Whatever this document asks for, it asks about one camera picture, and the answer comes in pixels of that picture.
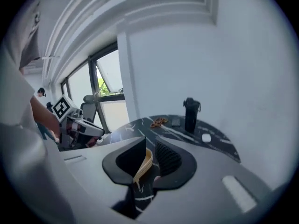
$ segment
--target black tumbler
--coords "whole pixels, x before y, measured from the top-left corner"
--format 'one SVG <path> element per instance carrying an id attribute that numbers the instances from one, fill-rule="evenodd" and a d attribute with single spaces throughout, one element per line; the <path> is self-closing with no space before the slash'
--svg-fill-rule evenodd
<path id="1" fill-rule="evenodd" d="M 189 133 L 193 133 L 196 125 L 197 112 L 200 112 L 200 102 L 193 98 L 187 98 L 183 105 L 186 108 L 185 130 Z"/>

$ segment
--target window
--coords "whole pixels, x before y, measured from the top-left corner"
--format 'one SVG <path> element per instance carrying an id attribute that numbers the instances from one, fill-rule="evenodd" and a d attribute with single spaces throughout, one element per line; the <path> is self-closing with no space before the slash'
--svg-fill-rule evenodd
<path id="1" fill-rule="evenodd" d="M 122 80 L 118 50 L 101 57 L 96 64 L 101 94 L 106 96 L 121 92 Z"/>
<path id="2" fill-rule="evenodd" d="M 100 74 L 100 71 L 97 67 L 97 78 L 98 78 L 98 83 L 99 83 L 99 89 L 100 89 L 100 95 L 101 96 L 108 96 L 108 95 L 119 95 L 122 94 L 123 89 L 120 88 L 120 90 L 116 93 L 110 93 L 102 75 Z"/>
<path id="3" fill-rule="evenodd" d="M 85 95 L 98 92 L 101 100 L 94 124 L 102 127 L 106 133 L 129 122 L 117 43 L 88 57 L 61 83 L 61 90 L 79 108 Z"/>
<path id="4" fill-rule="evenodd" d="M 91 60 L 96 70 L 95 87 L 103 97 L 100 102 L 103 119 L 109 131 L 114 131 L 129 122 L 117 43 L 93 55 Z"/>
<path id="5" fill-rule="evenodd" d="M 76 73 L 70 76 L 68 82 L 71 91 L 71 99 L 74 104 L 80 108 L 84 96 L 93 93 L 90 86 L 88 64 L 84 64 Z"/>

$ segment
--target food item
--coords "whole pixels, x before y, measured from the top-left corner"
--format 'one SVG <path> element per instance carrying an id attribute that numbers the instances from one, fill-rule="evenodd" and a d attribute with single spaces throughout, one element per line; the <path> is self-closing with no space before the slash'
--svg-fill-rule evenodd
<path id="1" fill-rule="evenodd" d="M 168 119 L 166 118 L 157 118 L 151 125 L 151 128 L 155 128 L 155 127 L 161 127 L 162 124 L 165 124 L 168 122 Z"/>

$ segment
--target black table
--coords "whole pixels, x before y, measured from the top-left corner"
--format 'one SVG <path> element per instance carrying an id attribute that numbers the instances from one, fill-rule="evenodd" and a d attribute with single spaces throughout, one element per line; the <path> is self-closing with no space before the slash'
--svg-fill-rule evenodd
<path id="1" fill-rule="evenodd" d="M 168 122 L 163 127 L 150 128 L 150 125 L 156 118 L 166 118 Z M 173 118 L 180 118 L 180 127 L 171 127 L 171 121 Z M 211 142 L 204 143 L 202 141 L 202 134 L 209 133 L 211 135 Z M 157 136 L 163 136 L 170 139 L 180 140 L 188 142 L 190 144 L 214 149 L 222 152 L 240 163 L 240 157 L 235 149 L 234 145 L 218 129 L 213 126 L 197 120 L 194 133 L 185 131 L 185 117 L 176 115 L 159 115 L 150 116 L 143 119 L 138 119 L 130 122 L 117 130 L 109 134 L 102 142 L 102 145 L 107 145 L 122 140 L 134 138 L 134 137 L 146 137 L 146 147 L 153 153 L 153 165 L 152 167 L 140 178 L 138 183 L 135 183 L 135 203 L 139 212 L 142 212 L 152 201 L 153 191 L 152 183 L 156 176 L 159 176 L 159 167 L 155 158 L 155 140 Z"/>

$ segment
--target green foliage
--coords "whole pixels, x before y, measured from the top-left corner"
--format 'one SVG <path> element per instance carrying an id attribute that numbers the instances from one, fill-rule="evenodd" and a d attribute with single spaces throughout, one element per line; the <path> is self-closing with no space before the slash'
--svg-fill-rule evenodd
<path id="1" fill-rule="evenodd" d="M 110 94 L 103 78 L 99 78 L 98 79 L 98 83 L 99 83 L 99 88 L 100 88 L 100 95 L 101 96 L 107 96 L 107 95 L 112 95 Z"/>

